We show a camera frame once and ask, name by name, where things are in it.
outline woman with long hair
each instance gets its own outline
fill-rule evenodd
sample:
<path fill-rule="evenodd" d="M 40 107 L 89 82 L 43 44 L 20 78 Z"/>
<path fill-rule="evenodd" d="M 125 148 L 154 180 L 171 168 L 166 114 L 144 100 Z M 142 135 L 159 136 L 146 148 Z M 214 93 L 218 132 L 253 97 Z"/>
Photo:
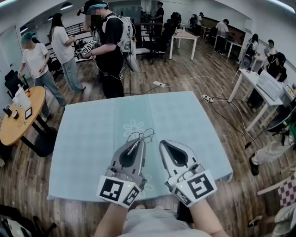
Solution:
<path fill-rule="evenodd" d="M 67 105 L 65 98 L 62 96 L 59 88 L 56 86 L 54 78 L 49 72 L 47 62 L 50 59 L 49 52 L 44 44 L 40 43 L 31 32 L 27 32 L 22 37 L 22 46 L 25 48 L 23 54 L 23 64 L 18 71 L 18 78 L 21 78 L 22 71 L 25 66 L 34 79 L 35 86 L 46 86 L 50 92 L 55 96 L 62 107 Z M 45 102 L 42 107 L 42 119 L 46 122 L 49 118 L 49 110 Z"/>
<path fill-rule="evenodd" d="M 83 87 L 78 79 L 77 66 L 74 58 L 74 50 L 71 44 L 75 41 L 74 37 L 68 37 L 62 23 L 62 14 L 54 14 L 49 31 L 49 40 L 57 59 L 62 65 L 65 79 L 69 89 L 75 92 L 83 92 Z"/>

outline office chair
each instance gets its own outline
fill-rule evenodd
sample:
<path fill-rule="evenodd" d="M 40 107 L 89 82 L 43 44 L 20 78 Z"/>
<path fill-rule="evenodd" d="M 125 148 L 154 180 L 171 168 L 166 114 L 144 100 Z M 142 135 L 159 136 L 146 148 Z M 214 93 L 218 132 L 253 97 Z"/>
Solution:
<path fill-rule="evenodd" d="M 164 60 L 164 62 L 167 62 L 167 60 L 163 58 L 160 52 L 167 51 L 167 45 L 169 44 L 170 40 L 172 39 L 172 36 L 176 31 L 178 23 L 179 22 L 174 19 L 167 20 L 167 23 L 164 24 L 165 29 L 161 37 L 154 37 L 155 41 L 152 41 L 153 37 L 149 35 L 150 41 L 143 41 L 143 47 L 150 50 L 150 54 L 148 54 L 148 57 L 153 58 L 151 65 L 154 64 L 155 57 L 161 58 Z"/>
<path fill-rule="evenodd" d="M 11 99 L 14 98 L 15 93 L 19 89 L 19 84 L 23 86 L 24 90 L 29 88 L 28 82 L 25 78 L 25 75 L 22 76 L 24 79 L 25 83 L 23 83 L 19 78 L 18 78 L 18 72 L 14 72 L 11 70 L 6 76 L 5 76 L 5 83 L 4 85 L 8 89 L 7 94 L 10 96 Z"/>

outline checkered cushion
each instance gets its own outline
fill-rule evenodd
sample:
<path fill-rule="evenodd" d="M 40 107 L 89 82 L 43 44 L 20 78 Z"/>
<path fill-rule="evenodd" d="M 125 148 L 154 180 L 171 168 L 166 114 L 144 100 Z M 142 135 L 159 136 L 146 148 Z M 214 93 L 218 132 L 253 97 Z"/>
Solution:
<path fill-rule="evenodd" d="M 296 178 L 292 175 L 283 185 L 277 190 L 281 197 L 281 207 L 290 206 L 296 201 Z"/>

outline black t-shirt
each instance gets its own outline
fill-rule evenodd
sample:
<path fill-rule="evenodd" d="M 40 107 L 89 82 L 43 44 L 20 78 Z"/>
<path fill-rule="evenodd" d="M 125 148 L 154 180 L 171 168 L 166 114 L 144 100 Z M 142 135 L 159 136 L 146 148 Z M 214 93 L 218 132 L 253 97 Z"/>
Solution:
<path fill-rule="evenodd" d="M 99 29 L 100 41 L 102 44 L 116 44 L 114 51 L 96 56 L 98 67 L 106 73 L 116 72 L 117 74 L 118 70 L 121 70 L 123 56 L 117 44 L 120 42 L 122 33 L 123 23 L 118 18 L 108 19 L 105 33 L 102 28 Z"/>
<path fill-rule="evenodd" d="M 161 23 L 163 23 L 163 15 L 164 15 L 164 11 L 163 11 L 163 8 L 160 8 L 157 10 L 157 13 L 156 13 L 156 17 L 158 16 L 162 16 L 161 18 L 158 18 L 158 19 L 154 19 L 154 21 L 159 21 Z"/>
<path fill-rule="evenodd" d="M 277 65 L 276 57 L 274 55 L 270 55 L 267 60 L 269 62 L 267 72 L 272 75 L 273 78 L 276 78 L 279 73 L 285 73 L 285 68 L 282 65 Z"/>

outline white cable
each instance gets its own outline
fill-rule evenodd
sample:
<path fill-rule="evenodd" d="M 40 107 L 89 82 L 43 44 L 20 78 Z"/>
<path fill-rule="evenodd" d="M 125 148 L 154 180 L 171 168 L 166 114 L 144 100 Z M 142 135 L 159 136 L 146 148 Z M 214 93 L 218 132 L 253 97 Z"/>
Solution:
<path fill-rule="evenodd" d="M 219 95 L 219 96 L 216 96 L 216 97 L 214 97 L 214 98 L 218 98 L 218 97 L 220 97 L 220 96 L 222 95 L 222 93 L 223 93 L 223 89 L 222 89 L 222 87 L 220 86 L 220 84 L 219 84 L 218 82 L 216 82 L 213 78 L 208 77 L 208 76 L 196 76 L 196 77 L 192 77 L 192 78 L 190 78 L 190 79 L 188 79 L 188 80 L 186 80 L 186 81 L 184 81 L 184 82 L 180 82 L 179 84 L 172 85 L 172 86 L 165 86 L 165 87 L 175 87 L 175 86 L 181 85 L 181 84 L 183 84 L 183 83 L 185 83 L 185 82 L 188 82 L 189 80 L 192 80 L 192 79 L 195 79 L 195 78 L 199 78 L 199 77 L 206 77 L 206 78 L 209 78 L 209 79 L 213 80 L 213 81 L 214 81 L 214 82 L 220 87 L 220 89 L 221 89 L 221 93 L 220 93 L 220 95 Z"/>

